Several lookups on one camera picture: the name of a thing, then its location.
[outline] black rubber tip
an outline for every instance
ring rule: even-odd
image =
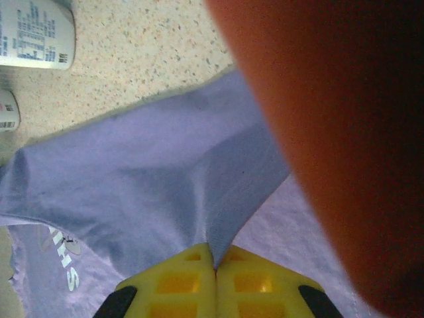
[[[134,286],[114,291],[107,296],[93,318],[124,318],[136,293],[137,289]]]
[[[321,290],[302,285],[299,286],[299,292],[315,318],[343,318],[340,311],[331,302],[329,296]]]

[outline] white container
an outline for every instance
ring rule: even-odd
[[[0,133],[16,130],[20,121],[18,104],[12,93],[0,89]]]
[[[0,65],[66,70],[74,55],[71,11],[51,0],[0,0]]]

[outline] lavender fabric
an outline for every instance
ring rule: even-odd
[[[121,280],[196,243],[218,265],[262,206],[238,245],[315,278],[345,317],[376,317],[300,189],[279,187],[288,174],[238,72],[24,147],[0,168],[11,283],[27,317],[91,317]]]

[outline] speckled countertop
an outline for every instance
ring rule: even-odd
[[[14,69],[3,82],[17,98],[22,123],[0,134],[2,161],[28,142],[201,85],[233,63],[200,0],[73,0],[71,8],[72,68]]]

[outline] barcode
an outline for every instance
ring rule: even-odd
[[[3,121],[2,123],[0,123],[0,128],[13,128],[14,126],[14,121]]]
[[[59,63],[66,63],[68,61],[68,55],[59,53]]]

